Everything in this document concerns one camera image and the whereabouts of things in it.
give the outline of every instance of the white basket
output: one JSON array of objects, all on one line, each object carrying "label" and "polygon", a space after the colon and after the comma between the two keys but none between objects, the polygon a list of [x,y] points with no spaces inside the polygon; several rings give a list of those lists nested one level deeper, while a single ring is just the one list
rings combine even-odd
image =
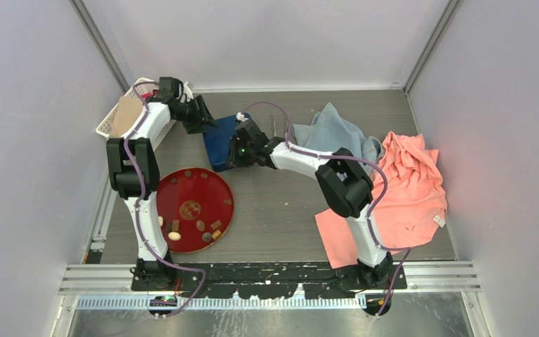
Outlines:
[{"label": "white basket", "polygon": [[[144,77],[141,77],[139,78],[137,81],[136,81],[136,84],[137,83],[140,83],[140,82],[148,82],[148,81],[153,81],[152,79],[146,79]],[[154,91],[154,89],[158,89],[158,86],[157,85],[154,85],[154,84],[144,84],[142,86],[139,86],[138,87],[138,93],[140,95],[143,95],[145,93],[152,93]],[[137,97],[135,95],[135,93],[133,92],[133,89],[130,88],[129,91],[127,91],[125,93],[125,97]],[[106,117],[104,118],[103,121],[100,122],[100,124],[98,124],[98,127],[96,128],[96,133],[101,135],[102,137],[108,139],[109,136],[110,136],[110,122],[111,120],[113,120],[114,118],[114,114],[117,113],[117,106],[119,104],[117,103],[113,108],[112,110],[110,110],[110,112],[106,115]],[[160,145],[160,143],[162,143],[162,140],[164,139],[164,137],[166,136],[166,134],[168,133],[168,130],[171,129],[171,127],[174,125],[175,123],[175,120],[171,120],[170,122],[168,122],[163,128],[162,130],[160,131],[160,134],[158,134],[158,136],[156,136],[156,139],[154,140],[151,140],[152,142],[152,147],[154,148],[154,150],[158,147],[158,145]]]}]

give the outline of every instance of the cardboard piece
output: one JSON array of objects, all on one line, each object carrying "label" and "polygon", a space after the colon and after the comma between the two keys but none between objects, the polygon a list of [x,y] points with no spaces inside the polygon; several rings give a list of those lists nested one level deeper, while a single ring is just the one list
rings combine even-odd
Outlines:
[{"label": "cardboard piece", "polygon": [[137,97],[123,96],[119,99],[117,112],[110,123],[110,137],[122,136],[138,120],[143,104]]}]

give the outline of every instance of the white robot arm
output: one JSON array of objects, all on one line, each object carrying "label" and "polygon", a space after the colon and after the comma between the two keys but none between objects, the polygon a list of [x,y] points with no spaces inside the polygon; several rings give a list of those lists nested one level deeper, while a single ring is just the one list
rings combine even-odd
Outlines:
[{"label": "white robot arm", "polygon": [[[148,102],[149,115],[128,142],[145,178],[145,198],[138,203],[143,236],[153,252],[169,262],[170,252],[158,221],[156,191],[160,177],[150,140],[154,140],[160,134],[161,128],[171,119],[182,121],[188,133],[201,133],[203,125],[215,123],[201,96],[193,98],[189,92],[189,95],[181,100],[182,94],[177,94],[176,84],[182,86],[182,83],[176,79],[171,80],[175,81],[174,86],[166,85],[166,91],[162,91],[164,86],[161,79],[162,93]],[[389,274],[393,260],[391,254],[378,244],[380,236],[373,217],[366,216],[373,201],[372,182],[356,161],[323,159],[332,154],[351,156],[350,152],[346,149],[334,153],[317,152],[296,145],[288,146],[282,138],[269,140],[251,119],[240,119],[238,122],[236,135],[232,136],[230,143],[230,165],[247,167],[257,163],[273,169],[295,171],[316,179],[327,204],[347,221],[357,245],[359,264],[366,271],[364,278],[369,284],[382,282]],[[129,136],[130,133],[128,131],[121,138],[110,138],[107,141],[109,175],[112,188],[119,192],[131,213],[139,243],[138,268],[147,270],[147,265],[155,265],[157,259],[140,239],[135,219],[135,203],[142,190],[135,170],[126,163],[128,157],[124,152],[123,137]],[[304,150],[306,154],[297,153],[297,149]],[[372,226],[375,238],[371,236],[368,226]]]}]

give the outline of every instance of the red plate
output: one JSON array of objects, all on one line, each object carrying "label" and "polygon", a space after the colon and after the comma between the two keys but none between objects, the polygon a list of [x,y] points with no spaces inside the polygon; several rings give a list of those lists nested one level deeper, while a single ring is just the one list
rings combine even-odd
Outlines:
[{"label": "red plate", "polygon": [[[158,214],[164,219],[161,228],[164,239],[173,253],[192,253],[207,248],[215,241],[205,242],[204,233],[214,233],[211,225],[219,220],[217,228],[226,233],[234,210],[234,199],[228,184],[216,173],[204,168],[186,168],[173,172],[162,180],[156,201]],[[180,240],[172,241],[168,233],[173,220],[179,220]],[[204,222],[205,230],[200,232],[196,222]]]}]

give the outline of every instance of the salmon towel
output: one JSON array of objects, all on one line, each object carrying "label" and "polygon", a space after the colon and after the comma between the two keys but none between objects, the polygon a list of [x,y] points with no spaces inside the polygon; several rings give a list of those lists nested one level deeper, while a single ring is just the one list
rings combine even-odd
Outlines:
[{"label": "salmon towel", "polygon": [[[431,241],[445,224],[447,202],[443,178],[436,167],[438,150],[426,150],[422,135],[389,132],[383,141],[385,157],[378,166],[387,176],[387,192],[373,210],[383,244],[392,248]],[[381,175],[373,171],[373,198],[383,191]],[[315,215],[332,268],[357,263],[357,248],[344,218],[328,209]]]}]

